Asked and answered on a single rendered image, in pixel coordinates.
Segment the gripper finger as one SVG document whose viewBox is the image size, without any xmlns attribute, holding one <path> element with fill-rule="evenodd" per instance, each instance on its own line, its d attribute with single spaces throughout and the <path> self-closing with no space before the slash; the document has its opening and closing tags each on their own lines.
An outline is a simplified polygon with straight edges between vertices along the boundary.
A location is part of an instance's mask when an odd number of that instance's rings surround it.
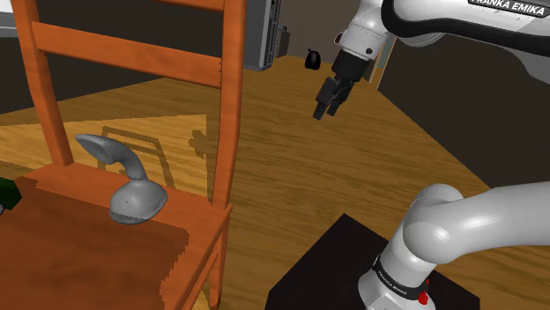
<svg viewBox="0 0 550 310">
<path fill-rule="evenodd" d="M 325 79 L 321 89 L 316 95 L 316 110 L 313 113 L 313 117 L 317 120 L 321 120 L 325 114 L 328 106 L 331 104 L 331 101 L 338 94 L 338 81 L 333 77 L 328 77 Z"/>
<path fill-rule="evenodd" d="M 337 113 L 340 105 L 347 100 L 351 90 L 353 89 L 353 86 L 354 86 L 354 82 L 352 80 L 350 81 L 342 80 L 338 83 L 336 90 L 331 95 L 330 105 L 328 107 L 326 114 L 330 116 L 334 116 Z"/>
</svg>

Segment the dark green object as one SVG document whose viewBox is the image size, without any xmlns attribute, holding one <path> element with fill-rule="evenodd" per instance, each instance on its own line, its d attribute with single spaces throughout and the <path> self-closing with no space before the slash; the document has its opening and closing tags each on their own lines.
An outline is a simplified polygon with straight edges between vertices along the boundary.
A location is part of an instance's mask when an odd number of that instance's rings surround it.
<svg viewBox="0 0 550 310">
<path fill-rule="evenodd" d="M 0 177 L 0 214 L 5 210 L 12 210 L 21 199 L 16 183 Z"/>
</svg>

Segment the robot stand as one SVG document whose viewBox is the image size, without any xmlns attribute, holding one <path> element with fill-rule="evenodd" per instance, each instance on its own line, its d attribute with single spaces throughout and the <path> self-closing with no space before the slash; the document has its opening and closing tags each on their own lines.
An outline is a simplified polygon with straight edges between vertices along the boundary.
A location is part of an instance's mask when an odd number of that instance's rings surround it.
<svg viewBox="0 0 550 310">
<path fill-rule="evenodd" d="M 480 310 L 480 300 L 405 244 L 346 214 L 270 290 L 265 310 Z"/>
</svg>

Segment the grey cabinet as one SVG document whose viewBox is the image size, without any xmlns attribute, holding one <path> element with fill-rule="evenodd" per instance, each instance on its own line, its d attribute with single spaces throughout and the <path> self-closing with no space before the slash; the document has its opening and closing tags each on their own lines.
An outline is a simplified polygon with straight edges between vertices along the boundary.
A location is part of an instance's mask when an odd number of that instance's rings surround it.
<svg viewBox="0 0 550 310">
<path fill-rule="evenodd" d="M 287 54 L 290 33 L 279 22 L 282 0 L 247 0 L 244 68 L 267 70 Z"/>
</svg>

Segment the grey telephone handset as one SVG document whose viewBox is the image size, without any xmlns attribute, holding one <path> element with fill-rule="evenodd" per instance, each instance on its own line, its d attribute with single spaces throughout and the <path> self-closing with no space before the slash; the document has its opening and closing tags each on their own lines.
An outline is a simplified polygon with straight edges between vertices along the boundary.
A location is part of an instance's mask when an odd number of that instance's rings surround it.
<svg viewBox="0 0 550 310">
<path fill-rule="evenodd" d="M 129 181 L 112 195 L 109 216 L 117 223 L 138 225 L 155 217 L 166 204 L 167 191 L 151 181 L 136 153 L 117 140 L 93 135 L 77 134 L 77 142 L 101 163 L 120 163 Z"/>
</svg>

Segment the orange wooden chair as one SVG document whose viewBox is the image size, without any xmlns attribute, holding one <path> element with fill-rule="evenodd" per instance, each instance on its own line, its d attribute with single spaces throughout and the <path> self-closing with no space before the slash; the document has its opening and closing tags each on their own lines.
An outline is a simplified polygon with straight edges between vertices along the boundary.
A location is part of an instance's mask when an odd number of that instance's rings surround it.
<svg viewBox="0 0 550 310">
<path fill-rule="evenodd" d="M 212 305 L 219 305 L 240 132 L 246 0 L 157 1 L 221 12 L 221 56 L 45 24 L 36 0 L 11 0 L 52 161 L 17 180 L 22 200 L 1 227 L 0 310 L 192 310 L 204 284 Z M 110 199 L 129 178 L 74 161 L 48 54 L 219 89 L 212 196 L 163 187 L 168 199 L 155 217 L 138 225 L 115 222 Z"/>
</svg>

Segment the small black bag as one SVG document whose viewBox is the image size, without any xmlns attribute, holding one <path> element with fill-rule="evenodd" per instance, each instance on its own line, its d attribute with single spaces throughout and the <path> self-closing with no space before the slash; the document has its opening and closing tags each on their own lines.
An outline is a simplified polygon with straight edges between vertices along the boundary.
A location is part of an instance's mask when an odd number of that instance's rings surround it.
<svg viewBox="0 0 550 310">
<path fill-rule="evenodd" d="M 308 49 L 308 55 L 304 62 L 304 67 L 309 70 L 319 70 L 321 66 L 321 56 L 315 51 Z"/>
</svg>

